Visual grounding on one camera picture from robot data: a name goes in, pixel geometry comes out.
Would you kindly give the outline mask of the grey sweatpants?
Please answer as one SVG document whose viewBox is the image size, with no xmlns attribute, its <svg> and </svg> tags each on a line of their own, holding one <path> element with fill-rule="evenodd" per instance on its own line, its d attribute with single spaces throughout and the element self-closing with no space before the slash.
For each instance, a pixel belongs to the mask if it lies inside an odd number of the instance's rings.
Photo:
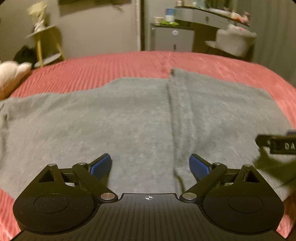
<svg viewBox="0 0 296 241">
<path fill-rule="evenodd" d="M 255 138 L 291 128 L 266 91 L 181 69 L 168 80 L 9 98 L 1 102 L 1 188 L 17 197 L 49 163 L 69 168 L 108 153 L 115 193 L 181 193 L 195 182 L 195 153 L 229 168 L 252 164 L 285 200 L 295 192 L 295 158 L 271 156 Z"/>
</svg>

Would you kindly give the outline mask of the red ribbed bedspread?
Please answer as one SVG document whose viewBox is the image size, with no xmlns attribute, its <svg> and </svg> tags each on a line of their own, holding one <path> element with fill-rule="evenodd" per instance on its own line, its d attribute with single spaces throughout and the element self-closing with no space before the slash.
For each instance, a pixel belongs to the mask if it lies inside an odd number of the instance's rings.
<svg viewBox="0 0 296 241">
<path fill-rule="evenodd" d="M 200 53 L 143 51 L 66 60 L 32 71 L 11 96 L 94 89 L 122 77 L 167 79 L 172 68 L 265 89 L 295 123 L 295 88 L 278 74 L 259 64 Z"/>
</svg>

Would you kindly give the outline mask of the white upholstered chair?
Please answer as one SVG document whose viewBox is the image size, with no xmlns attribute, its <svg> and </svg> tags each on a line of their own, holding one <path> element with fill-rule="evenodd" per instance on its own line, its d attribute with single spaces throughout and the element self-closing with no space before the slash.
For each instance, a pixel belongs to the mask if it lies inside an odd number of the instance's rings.
<svg viewBox="0 0 296 241">
<path fill-rule="evenodd" d="M 247 56 L 254 45 L 257 34 L 242 27 L 229 24 L 227 29 L 218 29 L 215 41 L 205 41 L 209 48 L 223 51 L 238 58 Z"/>
</svg>

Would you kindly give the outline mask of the cream pillow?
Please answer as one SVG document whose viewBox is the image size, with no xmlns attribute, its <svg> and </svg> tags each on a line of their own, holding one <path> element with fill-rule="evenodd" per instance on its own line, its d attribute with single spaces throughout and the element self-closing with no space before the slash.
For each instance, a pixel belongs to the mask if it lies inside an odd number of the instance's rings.
<svg viewBox="0 0 296 241">
<path fill-rule="evenodd" d="M 0 88 L 1 100 L 7 98 L 18 86 L 20 81 L 30 72 L 32 64 L 16 61 L 1 62 Z"/>
</svg>

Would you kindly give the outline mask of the black bag on floor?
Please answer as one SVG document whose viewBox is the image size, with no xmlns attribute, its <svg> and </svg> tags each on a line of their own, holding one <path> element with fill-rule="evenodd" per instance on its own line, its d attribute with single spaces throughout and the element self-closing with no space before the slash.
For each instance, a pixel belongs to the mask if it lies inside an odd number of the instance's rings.
<svg viewBox="0 0 296 241">
<path fill-rule="evenodd" d="M 37 54 L 34 48 L 29 48 L 27 45 L 24 45 L 17 51 L 13 60 L 19 64 L 25 62 L 31 63 L 32 68 L 35 68 L 34 65 L 37 63 Z"/>
</svg>

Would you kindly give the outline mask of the grey bedside cabinet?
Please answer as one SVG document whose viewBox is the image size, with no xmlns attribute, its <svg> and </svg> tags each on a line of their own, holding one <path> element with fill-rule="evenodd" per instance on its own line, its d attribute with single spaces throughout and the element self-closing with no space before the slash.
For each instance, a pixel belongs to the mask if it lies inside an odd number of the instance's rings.
<svg viewBox="0 0 296 241">
<path fill-rule="evenodd" d="M 180 26 L 151 24 L 151 51 L 192 52 L 195 31 Z"/>
</svg>

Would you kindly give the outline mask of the gold leg side table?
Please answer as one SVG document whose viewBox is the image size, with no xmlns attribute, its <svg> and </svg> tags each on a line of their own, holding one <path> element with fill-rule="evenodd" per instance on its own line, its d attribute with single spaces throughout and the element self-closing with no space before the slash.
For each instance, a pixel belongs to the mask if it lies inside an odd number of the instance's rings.
<svg viewBox="0 0 296 241">
<path fill-rule="evenodd" d="M 48 26 L 39 32 L 30 33 L 25 39 L 32 39 L 35 44 L 37 62 L 34 64 L 34 68 L 65 60 L 61 45 L 61 32 L 55 25 Z"/>
</svg>

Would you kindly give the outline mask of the grey vanity desk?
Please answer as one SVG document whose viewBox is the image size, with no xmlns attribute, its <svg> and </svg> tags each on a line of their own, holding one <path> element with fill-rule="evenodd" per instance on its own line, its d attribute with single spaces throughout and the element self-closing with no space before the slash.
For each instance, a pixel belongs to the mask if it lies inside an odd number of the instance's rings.
<svg viewBox="0 0 296 241">
<path fill-rule="evenodd" d="M 208 46 L 206 41 L 215 41 L 219 29 L 227 29 L 229 24 L 249 29 L 248 24 L 243 24 L 227 16 L 213 13 L 206 9 L 191 6 L 175 7 L 175 20 L 181 25 L 191 28 L 195 32 L 192 51 L 195 53 L 206 53 Z"/>
</svg>

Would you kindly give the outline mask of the white blue box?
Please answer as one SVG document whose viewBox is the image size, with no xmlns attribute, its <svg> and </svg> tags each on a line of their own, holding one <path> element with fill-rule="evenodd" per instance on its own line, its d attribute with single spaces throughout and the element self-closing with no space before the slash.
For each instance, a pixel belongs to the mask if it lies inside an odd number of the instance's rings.
<svg viewBox="0 0 296 241">
<path fill-rule="evenodd" d="M 167 8 L 165 9 L 165 19 L 169 23 L 173 23 L 175 21 L 175 9 Z"/>
</svg>

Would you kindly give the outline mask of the wrapped flower bouquet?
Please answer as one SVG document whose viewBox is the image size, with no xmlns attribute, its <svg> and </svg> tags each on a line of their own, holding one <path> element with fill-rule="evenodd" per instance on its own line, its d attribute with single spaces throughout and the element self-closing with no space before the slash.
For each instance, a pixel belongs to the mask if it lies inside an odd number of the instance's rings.
<svg viewBox="0 0 296 241">
<path fill-rule="evenodd" d="M 34 25 L 34 33 L 45 29 L 46 9 L 47 1 L 40 1 L 27 8 L 27 13 Z"/>
</svg>

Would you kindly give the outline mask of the white tower fan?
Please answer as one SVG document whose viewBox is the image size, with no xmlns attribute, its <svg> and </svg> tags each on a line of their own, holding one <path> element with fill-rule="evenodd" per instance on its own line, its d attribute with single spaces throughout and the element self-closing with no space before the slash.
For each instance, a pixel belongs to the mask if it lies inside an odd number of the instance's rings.
<svg viewBox="0 0 296 241">
<path fill-rule="evenodd" d="M 134 1 L 137 50 L 145 51 L 145 0 Z"/>
</svg>

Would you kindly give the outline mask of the black wall television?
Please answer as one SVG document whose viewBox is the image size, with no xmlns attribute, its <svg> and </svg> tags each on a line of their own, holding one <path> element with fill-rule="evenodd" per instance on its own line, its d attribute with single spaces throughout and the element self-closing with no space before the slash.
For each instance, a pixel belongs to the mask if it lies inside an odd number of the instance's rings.
<svg viewBox="0 0 296 241">
<path fill-rule="evenodd" d="M 101 4 L 112 4 L 112 5 L 121 5 L 121 4 L 129 4 L 132 1 L 131 0 L 58 0 L 58 5 L 66 5 L 71 3 L 84 3 L 84 4 L 92 4 L 92 5 L 101 5 Z"/>
</svg>

